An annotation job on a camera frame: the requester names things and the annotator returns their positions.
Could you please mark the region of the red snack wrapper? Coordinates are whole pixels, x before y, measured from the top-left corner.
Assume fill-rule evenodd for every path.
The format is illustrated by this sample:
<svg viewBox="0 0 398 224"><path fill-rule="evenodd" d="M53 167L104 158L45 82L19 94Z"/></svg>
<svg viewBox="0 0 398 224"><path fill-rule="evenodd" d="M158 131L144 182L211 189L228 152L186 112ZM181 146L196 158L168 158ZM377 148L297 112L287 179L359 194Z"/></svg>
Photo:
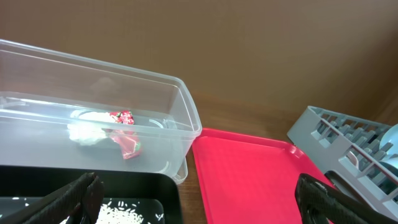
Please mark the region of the red snack wrapper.
<svg viewBox="0 0 398 224"><path fill-rule="evenodd" d="M132 112L128 110L106 113L112 123L133 125L135 123ZM142 144L134 131L105 129L110 138L121 148L123 159L132 159L140 155Z"/></svg>

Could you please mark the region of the grey dishwasher rack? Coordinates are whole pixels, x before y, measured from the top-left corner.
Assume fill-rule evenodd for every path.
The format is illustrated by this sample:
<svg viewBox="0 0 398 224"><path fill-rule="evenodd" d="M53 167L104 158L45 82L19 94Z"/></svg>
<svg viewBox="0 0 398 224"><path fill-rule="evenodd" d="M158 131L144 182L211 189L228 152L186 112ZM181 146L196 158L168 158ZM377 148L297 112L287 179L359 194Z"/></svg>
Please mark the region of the grey dishwasher rack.
<svg viewBox="0 0 398 224"><path fill-rule="evenodd" d="M397 154L379 149L391 127L309 106L287 135L338 190L397 219Z"/></svg>

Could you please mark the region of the white rice pile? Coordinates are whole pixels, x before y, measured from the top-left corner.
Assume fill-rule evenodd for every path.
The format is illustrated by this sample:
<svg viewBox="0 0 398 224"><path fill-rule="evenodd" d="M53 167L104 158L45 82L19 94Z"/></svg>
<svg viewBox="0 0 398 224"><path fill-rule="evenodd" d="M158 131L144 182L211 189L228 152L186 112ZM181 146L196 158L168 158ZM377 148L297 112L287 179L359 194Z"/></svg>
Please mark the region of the white rice pile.
<svg viewBox="0 0 398 224"><path fill-rule="evenodd" d="M28 207L40 197L1 197L1 217ZM96 224L165 224L164 208L158 200L146 198L104 198Z"/></svg>

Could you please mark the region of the red serving tray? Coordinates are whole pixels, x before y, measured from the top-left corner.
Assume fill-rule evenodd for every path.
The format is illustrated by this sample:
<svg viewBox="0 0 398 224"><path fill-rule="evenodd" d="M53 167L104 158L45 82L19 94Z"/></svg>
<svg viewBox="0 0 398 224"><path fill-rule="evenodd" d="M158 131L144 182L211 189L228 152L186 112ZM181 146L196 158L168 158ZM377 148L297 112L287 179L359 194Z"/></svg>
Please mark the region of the red serving tray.
<svg viewBox="0 0 398 224"><path fill-rule="evenodd" d="M204 129L192 151L210 224L300 223L299 175L330 183L303 151L285 141Z"/></svg>

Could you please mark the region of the light blue plate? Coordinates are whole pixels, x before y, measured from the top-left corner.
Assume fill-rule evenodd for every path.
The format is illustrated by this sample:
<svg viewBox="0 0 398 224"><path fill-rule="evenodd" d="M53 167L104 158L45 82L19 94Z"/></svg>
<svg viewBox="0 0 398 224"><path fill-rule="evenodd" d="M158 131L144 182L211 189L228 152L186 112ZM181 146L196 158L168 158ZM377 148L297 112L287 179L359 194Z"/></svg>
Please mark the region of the light blue plate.
<svg viewBox="0 0 398 224"><path fill-rule="evenodd" d="M391 157L397 154L398 124L391 127L381 138L379 149Z"/></svg>

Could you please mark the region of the white napkin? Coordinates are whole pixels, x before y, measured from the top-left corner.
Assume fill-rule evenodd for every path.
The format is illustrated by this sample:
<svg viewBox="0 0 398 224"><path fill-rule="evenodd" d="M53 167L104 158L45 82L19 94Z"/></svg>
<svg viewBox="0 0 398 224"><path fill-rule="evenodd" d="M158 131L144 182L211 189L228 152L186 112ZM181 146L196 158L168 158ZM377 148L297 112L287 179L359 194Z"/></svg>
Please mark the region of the white napkin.
<svg viewBox="0 0 398 224"><path fill-rule="evenodd" d="M112 123L111 118L104 112L75 110L71 118ZM81 146L92 146L107 138L106 131L94 124L68 124L69 139Z"/></svg>

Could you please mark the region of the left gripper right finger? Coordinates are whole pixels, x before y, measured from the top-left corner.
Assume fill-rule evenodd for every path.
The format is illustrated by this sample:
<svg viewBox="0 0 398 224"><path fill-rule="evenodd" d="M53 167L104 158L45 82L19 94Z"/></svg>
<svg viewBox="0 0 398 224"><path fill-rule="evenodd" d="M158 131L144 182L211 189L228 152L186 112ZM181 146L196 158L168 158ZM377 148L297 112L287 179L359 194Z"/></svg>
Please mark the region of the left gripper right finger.
<svg viewBox="0 0 398 224"><path fill-rule="evenodd" d="M303 224L397 224L308 174L300 174L295 200Z"/></svg>

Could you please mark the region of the black plastic tray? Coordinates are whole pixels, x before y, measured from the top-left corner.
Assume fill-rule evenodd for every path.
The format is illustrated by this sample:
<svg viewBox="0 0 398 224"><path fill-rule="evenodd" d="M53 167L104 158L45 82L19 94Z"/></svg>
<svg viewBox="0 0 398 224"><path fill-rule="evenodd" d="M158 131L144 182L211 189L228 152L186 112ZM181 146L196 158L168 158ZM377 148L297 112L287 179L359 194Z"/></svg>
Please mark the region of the black plastic tray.
<svg viewBox="0 0 398 224"><path fill-rule="evenodd" d="M163 174L81 170L44 167L1 166L1 197L40 197L94 172L104 183L104 198L146 198L158 200L165 223L182 223L182 209L176 183Z"/></svg>

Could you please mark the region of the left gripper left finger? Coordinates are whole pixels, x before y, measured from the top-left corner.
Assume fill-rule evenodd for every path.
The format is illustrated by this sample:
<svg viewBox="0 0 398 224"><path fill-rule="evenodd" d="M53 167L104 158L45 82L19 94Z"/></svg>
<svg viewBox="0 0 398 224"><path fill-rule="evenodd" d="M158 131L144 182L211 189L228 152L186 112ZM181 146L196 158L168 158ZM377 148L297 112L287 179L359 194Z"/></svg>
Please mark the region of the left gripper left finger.
<svg viewBox="0 0 398 224"><path fill-rule="evenodd" d="M46 195L26 208L1 218L4 224L95 224L104 199L104 183L94 172Z"/></svg>

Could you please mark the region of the clear plastic waste bin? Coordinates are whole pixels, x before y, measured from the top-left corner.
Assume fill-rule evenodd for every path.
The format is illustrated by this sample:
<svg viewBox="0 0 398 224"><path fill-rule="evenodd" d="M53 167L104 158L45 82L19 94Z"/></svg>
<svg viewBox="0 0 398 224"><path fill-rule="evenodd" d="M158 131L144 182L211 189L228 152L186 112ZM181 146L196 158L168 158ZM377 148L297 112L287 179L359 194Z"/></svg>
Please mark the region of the clear plastic waste bin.
<svg viewBox="0 0 398 224"><path fill-rule="evenodd" d="M160 173L202 131L181 79L1 41L1 164Z"/></svg>

